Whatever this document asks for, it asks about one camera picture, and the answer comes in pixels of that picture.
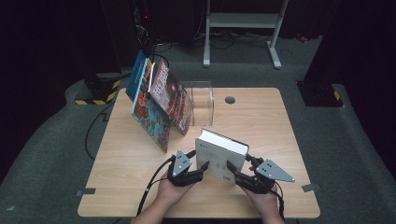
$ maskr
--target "white book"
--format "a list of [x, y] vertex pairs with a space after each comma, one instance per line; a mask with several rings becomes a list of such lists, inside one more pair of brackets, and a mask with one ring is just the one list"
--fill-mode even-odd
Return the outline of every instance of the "white book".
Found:
[[248, 154], [248, 145], [206, 129], [202, 129], [201, 135], [195, 139], [195, 149], [197, 167], [209, 161], [205, 174], [232, 184], [235, 178], [227, 168], [227, 161], [240, 172]]

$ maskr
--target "colorful book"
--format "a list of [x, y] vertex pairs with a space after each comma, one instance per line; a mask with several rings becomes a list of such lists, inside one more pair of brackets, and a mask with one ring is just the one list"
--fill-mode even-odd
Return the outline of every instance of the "colorful book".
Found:
[[144, 54], [141, 57], [139, 53], [126, 93], [133, 101], [131, 115], [140, 123], [154, 142], [166, 152], [169, 142], [170, 119], [155, 100], [149, 96], [152, 67], [151, 60], [147, 59]]
[[197, 167], [209, 161], [205, 174], [230, 184], [235, 183], [235, 177], [227, 168], [227, 161], [241, 172], [248, 154], [248, 145], [206, 129], [202, 129], [201, 135], [195, 139], [195, 149]]
[[150, 94], [180, 132], [186, 134], [190, 126], [192, 100], [163, 60], [158, 65]]

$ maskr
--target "clear acrylic box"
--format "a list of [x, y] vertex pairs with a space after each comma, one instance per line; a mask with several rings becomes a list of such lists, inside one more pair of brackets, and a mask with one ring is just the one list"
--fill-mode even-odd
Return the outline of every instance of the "clear acrylic box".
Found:
[[210, 81], [181, 82], [192, 100], [190, 126], [212, 126], [214, 97]]

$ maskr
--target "wooden tabletop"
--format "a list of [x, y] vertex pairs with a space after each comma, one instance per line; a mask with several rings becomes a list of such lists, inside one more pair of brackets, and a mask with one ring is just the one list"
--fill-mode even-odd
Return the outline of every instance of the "wooden tabletop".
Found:
[[[271, 159], [295, 178], [294, 183], [278, 181], [284, 192], [285, 217], [314, 218], [320, 210], [313, 191], [304, 192], [310, 184], [300, 149], [278, 89], [214, 88], [213, 125], [208, 130], [249, 145], [249, 154]], [[229, 105], [225, 98], [232, 96]], [[140, 200], [157, 168], [178, 149], [194, 150], [195, 138], [202, 126], [190, 126], [186, 135], [171, 128], [168, 152], [163, 153], [130, 114], [132, 102], [125, 89], [119, 91], [106, 132], [92, 167], [86, 189], [94, 194], [82, 196], [78, 213], [82, 217], [135, 217]], [[191, 158], [196, 169], [195, 157]], [[245, 163], [242, 172], [249, 171]], [[157, 179], [165, 172], [160, 171]], [[154, 185], [146, 199], [151, 204], [157, 191]], [[258, 217], [245, 192], [204, 174], [167, 217]]]

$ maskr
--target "book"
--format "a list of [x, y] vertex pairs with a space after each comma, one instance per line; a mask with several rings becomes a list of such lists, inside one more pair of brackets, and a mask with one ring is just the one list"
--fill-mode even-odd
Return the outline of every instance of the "book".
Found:
[[125, 92], [133, 102], [131, 115], [154, 142], [166, 152], [169, 142], [170, 119], [149, 96], [152, 68], [151, 60], [147, 59], [143, 53], [139, 53]]
[[202, 129], [201, 135], [195, 139], [195, 149], [197, 167], [209, 161], [205, 173], [231, 184], [235, 183], [235, 178], [227, 168], [227, 161], [240, 172], [248, 154], [247, 144], [206, 129]]
[[190, 126], [192, 100], [163, 60], [158, 65], [150, 94], [180, 132], [186, 134]]

